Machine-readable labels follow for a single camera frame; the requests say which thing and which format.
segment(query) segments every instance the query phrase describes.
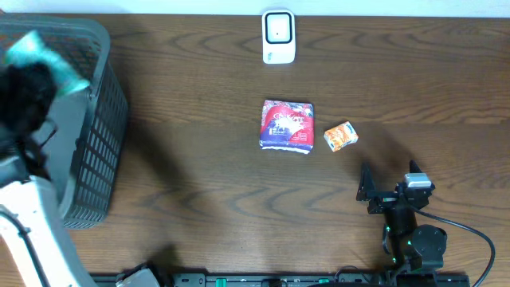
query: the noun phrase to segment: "white plug-in device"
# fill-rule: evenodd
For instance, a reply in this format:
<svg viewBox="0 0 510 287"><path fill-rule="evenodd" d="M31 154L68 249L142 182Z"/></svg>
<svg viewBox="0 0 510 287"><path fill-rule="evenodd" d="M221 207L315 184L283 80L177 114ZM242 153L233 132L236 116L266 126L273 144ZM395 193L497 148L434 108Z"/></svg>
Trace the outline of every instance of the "white plug-in device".
<svg viewBox="0 0 510 287"><path fill-rule="evenodd" d="M296 57L296 25L289 10L262 15L262 60L266 64L292 63Z"/></svg>

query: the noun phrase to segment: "small packet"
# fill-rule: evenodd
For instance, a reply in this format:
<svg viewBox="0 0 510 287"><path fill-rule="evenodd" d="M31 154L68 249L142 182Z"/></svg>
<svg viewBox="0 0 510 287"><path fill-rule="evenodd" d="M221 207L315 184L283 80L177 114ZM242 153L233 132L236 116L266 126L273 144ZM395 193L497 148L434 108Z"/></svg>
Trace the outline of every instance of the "small packet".
<svg viewBox="0 0 510 287"><path fill-rule="evenodd" d="M313 106L267 100L262 108L261 149L308 154L313 148Z"/></svg>
<svg viewBox="0 0 510 287"><path fill-rule="evenodd" d="M340 148L358 141L358 134L348 121L338 125L324 133L324 138L328 142L332 151L339 151Z"/></svg>
<svg viewBox="0 0 510 287"><path fill-rule="evenodd" d="M17 68L35 63L47 65L57 86L56 97L67 96L90 85L63 57L46 47L35 30L28 32L7 50L4 63Z"/></svg>

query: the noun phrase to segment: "laundry basket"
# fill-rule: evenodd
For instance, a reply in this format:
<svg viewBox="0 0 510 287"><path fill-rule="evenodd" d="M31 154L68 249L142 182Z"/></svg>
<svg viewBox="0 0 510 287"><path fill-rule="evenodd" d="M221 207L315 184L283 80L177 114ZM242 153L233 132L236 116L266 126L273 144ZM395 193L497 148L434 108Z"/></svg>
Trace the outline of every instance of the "laundry basket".
<svg viewBox="0 0 510 287"><path fill-rule="evenodd" d="M107 215L128 119L128 103L108 63L110 37L91 20L4 14L0 56L34 29L91 82L84 91L53 102L48 118L57 133L43 148L64 225L90 228ZM42 142L52 130L45 123L33 137Z"/></svg>

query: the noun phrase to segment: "white device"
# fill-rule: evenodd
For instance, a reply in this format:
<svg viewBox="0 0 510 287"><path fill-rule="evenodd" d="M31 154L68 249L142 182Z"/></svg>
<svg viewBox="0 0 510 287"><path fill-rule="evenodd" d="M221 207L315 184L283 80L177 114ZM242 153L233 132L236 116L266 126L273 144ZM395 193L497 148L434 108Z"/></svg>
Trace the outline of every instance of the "white device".
<svg viewBox="0 0 510 287"><path fill-rule="evenodd" d="M0 188L0 215L0 234L26 286L97 287L62 224L57 192L50 181L30 176L26 183L15 181ZM159 287L149 269L116 285Z"/></svg>
<svg viewBox="0 0 510 287"><path fill-rule="evenodd" d="M296 57L296 25L289 10L270 10L262 15L262 60L288 64Z"/></svg>

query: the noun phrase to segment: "wood grain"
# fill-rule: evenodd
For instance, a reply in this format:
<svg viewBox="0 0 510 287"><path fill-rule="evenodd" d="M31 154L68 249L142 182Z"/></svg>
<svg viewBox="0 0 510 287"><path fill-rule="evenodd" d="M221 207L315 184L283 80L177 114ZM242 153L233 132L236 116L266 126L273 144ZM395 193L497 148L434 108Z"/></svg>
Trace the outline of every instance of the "wood grain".
<svg viewBox="0 0 510 287"><path fill-rule="evenodd" d="M110 214L71 231L91 272L150 258L223 273L388 265L383 217L355 201L360 164L392 188L416 159L437 186L426 210L491 237L485 286L508 285L508 20L299 17L296 61L269 66L259 17L85 17L110 32L131 105ZM259 149L266 99L314 104L310 155ZM332 153L323 132L345 120L360 140ZM480 276L482 239L418 221L448 233L443 270ZM0 252L2 286L20 285Z"/></svg>

